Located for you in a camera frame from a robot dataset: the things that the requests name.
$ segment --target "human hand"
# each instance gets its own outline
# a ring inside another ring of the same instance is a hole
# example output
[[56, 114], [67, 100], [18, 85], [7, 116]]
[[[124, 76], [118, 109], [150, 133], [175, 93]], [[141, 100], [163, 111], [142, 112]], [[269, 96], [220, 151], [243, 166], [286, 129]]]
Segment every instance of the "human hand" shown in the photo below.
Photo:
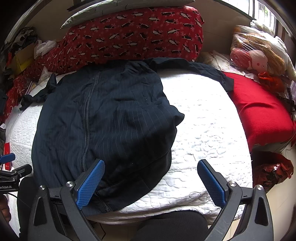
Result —
[[0, 194], [0, 210], [2, 211], [3, 216], [5, 217], [6, 221], [9, 222], [11, 220], [11, 214], [9, 211], [7, 198], [1, 194]]

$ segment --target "dark navy pinstriped jacket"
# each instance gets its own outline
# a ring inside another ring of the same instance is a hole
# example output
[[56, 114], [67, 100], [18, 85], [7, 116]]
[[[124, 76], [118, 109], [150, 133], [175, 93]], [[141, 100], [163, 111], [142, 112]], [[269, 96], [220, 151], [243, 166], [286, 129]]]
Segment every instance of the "dark navy pinstriped jacket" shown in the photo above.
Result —
[[85, 66], [27, 101], [45, 100], [32, 146], [38, 185], [74, 181], [93, 161], [105, 174], [84, 214], [115, 211], [156, 186], [171, 164], [170, 149], [184, 114], [169, 104], [158, 69], [187, 69], [233, 90], [220, 71], [181, 58], [110, 61]]

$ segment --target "blue textured pad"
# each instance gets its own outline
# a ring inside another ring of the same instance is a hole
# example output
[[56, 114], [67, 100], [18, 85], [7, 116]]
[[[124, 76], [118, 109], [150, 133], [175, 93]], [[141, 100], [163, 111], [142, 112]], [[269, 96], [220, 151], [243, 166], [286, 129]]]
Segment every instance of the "blue textured pad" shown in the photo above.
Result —
[[82, 207], [87, 206], [94, 191], [96, 190], [102, 176], [105, 172], [105, 163], [100, 160], [92, 172], [89, 174], [85, 182], [77, 191], [77, 206], [81, 210]]
[[0, 156], [0, 164], [5, 164], [7, 162], [14, 161], [14, 160], [15, 160], [15, 154], [14, 153], [10, 153], [10, 154], [7, 154], [7, 155]]
[[223, 208], [226, 204], [225, 193], [213, 174], [209, 171], [203, 161], [198, 163], [198, 174], [205, 188], [216, 206]]

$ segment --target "tile floor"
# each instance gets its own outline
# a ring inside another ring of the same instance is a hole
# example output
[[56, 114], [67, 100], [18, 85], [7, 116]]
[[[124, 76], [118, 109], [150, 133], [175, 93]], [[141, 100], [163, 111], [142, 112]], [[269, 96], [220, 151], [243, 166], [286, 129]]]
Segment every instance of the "tile floor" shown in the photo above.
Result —
[[[296, 168], [296, 149], [288, 146], [282, 154], [292, 161]], [[291, 179], [275, 185], [267, 194], [274, 226], [274, 241], [280, 241], [289, 228], [292, 210], [296, 205], [296, 174]], [[234, 221], [225, 236], [224, 240], [229, 240], [237, 228], [239, 220]], [[103, 241], [129, 241], [135, 234], [139, 223], [130, 225], [105, 225], [102, 224], [106, 232]], [[94, 229], [101, 238], [104, 235], [99, 224], [95, 224]]]

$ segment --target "white quilted bedspread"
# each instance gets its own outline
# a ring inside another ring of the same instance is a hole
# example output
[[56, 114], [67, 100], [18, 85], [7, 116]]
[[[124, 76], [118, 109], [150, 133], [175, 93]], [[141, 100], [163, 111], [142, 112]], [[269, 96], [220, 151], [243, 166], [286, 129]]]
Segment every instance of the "white quilted bedspread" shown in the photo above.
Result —
[[[247, 140], [236, 108], [222, 86], [183, 70], [158, 73], [170, 104], [185, 114], [177, 126], [171, 168], [150, 193], [119, 211], [90, 216], [94, 221], [123, 224], [176, 210], [196, 210], [211, 224], [220, 208], [214, 205], [197, 174], [200, 159], [206, 159], [228, 181], [252, 187]], [[31, 148], [41, 109], [41, 104], [31, 105], [13, 128], [10, 144], [16, 155], [14, 168], [32, 163]], [[240, 206], [236, 218], [242, 209]]]

